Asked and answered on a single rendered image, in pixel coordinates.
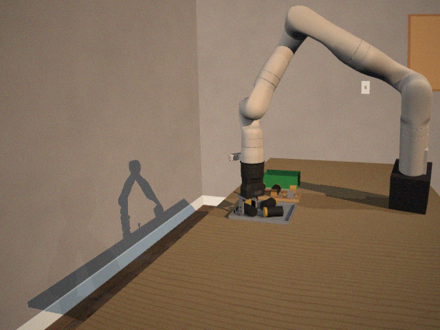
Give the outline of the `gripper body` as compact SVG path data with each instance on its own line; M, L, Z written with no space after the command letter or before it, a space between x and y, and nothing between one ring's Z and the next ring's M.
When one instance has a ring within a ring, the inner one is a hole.
M246 199L265 194L264 150L262 147L241 147L240 153L229 154L229 160L240 160L241 163L241 196Z

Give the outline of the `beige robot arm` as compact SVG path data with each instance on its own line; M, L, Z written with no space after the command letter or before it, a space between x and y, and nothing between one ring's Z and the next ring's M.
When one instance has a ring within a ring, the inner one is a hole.
M428 79L303 5L287 11L276 49L256 77L250 97L240 102L241 146L263 146L259 119L265 115L290 60L308 36L322 43L345 65L383 80L401 93L399 171L407 176L426 175L432 112Z

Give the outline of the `green open-top box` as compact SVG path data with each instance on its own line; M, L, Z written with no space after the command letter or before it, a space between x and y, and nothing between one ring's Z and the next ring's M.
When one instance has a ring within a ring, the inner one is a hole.
M267 169L264 172L263 183L266 188L272 188L274 184L279 184L281 190L290 190L290 185L296 186L296 190L298 190L300 171Z

